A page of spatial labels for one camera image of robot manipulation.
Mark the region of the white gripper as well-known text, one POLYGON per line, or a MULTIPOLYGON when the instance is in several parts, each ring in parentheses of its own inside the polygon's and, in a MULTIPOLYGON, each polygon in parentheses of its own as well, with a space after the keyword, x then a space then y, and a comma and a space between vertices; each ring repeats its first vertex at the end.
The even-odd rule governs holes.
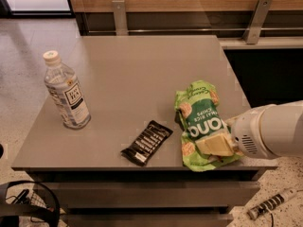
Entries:
MULTIPOLYGON (((276 155, 266 148, 261 136, 261 118, 273 104, 252 108, 239 116, 225 120, 240 151, 247 157, 275 159, 276 155)), ((232 156, 233 143, 227 133, 217 133, 195 142, 202 154, 232 156)))

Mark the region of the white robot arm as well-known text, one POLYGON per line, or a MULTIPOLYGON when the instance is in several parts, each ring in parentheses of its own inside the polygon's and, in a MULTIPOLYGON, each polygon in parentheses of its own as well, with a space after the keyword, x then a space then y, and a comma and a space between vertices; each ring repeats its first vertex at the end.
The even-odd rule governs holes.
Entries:
POLYGON ((303 156, 303 101, 256 107, 227 120, 228 135, 218 130, 196 141, 201 153, 231 156, 240 151, 258 159, 303 156))

